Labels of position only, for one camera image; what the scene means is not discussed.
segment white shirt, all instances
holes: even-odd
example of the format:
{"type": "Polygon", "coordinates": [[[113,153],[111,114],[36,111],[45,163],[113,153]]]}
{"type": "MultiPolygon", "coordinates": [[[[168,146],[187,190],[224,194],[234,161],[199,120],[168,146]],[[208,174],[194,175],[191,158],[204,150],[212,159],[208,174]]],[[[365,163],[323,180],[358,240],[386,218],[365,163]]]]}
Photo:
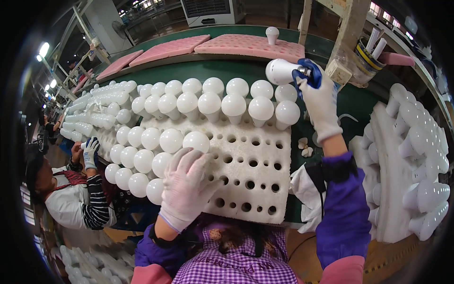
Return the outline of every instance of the white shirt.
{"type": "MultiPolygon", "coordinates": [[[[69,170],[67,166],[52,168],[52,172],[58,173],[69,170]]],[[[68,179],[62,174],[55,176],[57,186],[69,184],[68,179]]],[[[89,193],[86,184],[70,185],[64,189],[52,192],[45,201],[47,210],[52,218],[60,225],[70,229],[87,228],[82,217],[82,205],[89,205],[89,193]]],[[[109,206],[109,221],[104,227],[110,227],[117,222],[113,205],[109,206]]]]}

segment ceiling light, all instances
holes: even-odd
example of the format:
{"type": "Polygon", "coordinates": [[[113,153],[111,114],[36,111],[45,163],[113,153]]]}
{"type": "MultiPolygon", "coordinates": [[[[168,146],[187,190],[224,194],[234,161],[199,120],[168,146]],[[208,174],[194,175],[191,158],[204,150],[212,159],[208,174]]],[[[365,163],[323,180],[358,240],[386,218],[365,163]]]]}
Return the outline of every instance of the ceiling light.
{"type": "Polygon", "coordinates": [[[40,56],[45,57],[48,50],[49,50],[49,44],[47,42],[44,42],[39,50],[40,56]]]}

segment air cooler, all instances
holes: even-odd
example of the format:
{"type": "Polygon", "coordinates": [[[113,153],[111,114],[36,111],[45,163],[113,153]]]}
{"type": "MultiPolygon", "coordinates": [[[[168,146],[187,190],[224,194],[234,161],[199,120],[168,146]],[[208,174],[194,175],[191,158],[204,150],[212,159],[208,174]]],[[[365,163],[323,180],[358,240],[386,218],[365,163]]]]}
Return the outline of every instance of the air cooler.
{"type": "Polygon", "coordinates": [[[234,25],[244,18],[244,0],[181,0],[190,28],[234,25]]]}

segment purple checkered apron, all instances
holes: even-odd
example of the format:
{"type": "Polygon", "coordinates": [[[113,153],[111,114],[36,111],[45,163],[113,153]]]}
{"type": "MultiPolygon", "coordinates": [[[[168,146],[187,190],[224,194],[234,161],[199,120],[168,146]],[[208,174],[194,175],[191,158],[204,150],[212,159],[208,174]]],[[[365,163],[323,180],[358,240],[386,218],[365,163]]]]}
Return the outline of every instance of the purple checkered apron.
{"type": "Polygon", "coordinates": [[[242,255],[255,255],[255,243],[251,237],[238,249],[229,248],[227,254],[218,250],[219,243],[210,238],[204,228],[203,251],[186,262],[173,279],[173,284],[296,284],[296,277],[287,263],[285,232],[276,227],[272,231],[272,240],[276,257],[267,249],[260,258],[242,255]]]}

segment pink sponge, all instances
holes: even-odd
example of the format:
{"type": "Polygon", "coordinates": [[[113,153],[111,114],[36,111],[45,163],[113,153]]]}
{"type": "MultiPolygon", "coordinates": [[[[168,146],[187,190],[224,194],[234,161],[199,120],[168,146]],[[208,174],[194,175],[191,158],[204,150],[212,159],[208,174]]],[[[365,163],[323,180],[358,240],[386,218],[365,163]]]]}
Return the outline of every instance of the pink sponge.
{"type": "Polygon", "coordinates": [[[197,53],[251,55],[269,59],[282,58],[292,63],[305,57],[302,45],[285,40],[277,40],[276,45],[269,45],[268,38],[256,35],[220,35],[197,46],[194,51],[197,53]]]}
{"type": "Polygon", "coordinates": [[[111,65],[109,65],[103,72],[101,72],[96,77],[96,80],[101,80],[102,78],[105,78],[107,76],[110,76],[112,74],[119,72],[121,69],[123,69],[123,67],[128,65],[129,62],[133,61],[137,56],[141,55],[142,53],[143,53],[143,50],[139,50],[139,51],[136,51],[131,54],[118,58],[115,62],[113,62],[111,65]]]}
{"type": "Polygon", "coordinates": [[[194,51],[194,47],[209,39],[210,35],[198,35],[155,45],[129,63],[129,66],[137,66],[166,57],[191,53],[194,51]]]}

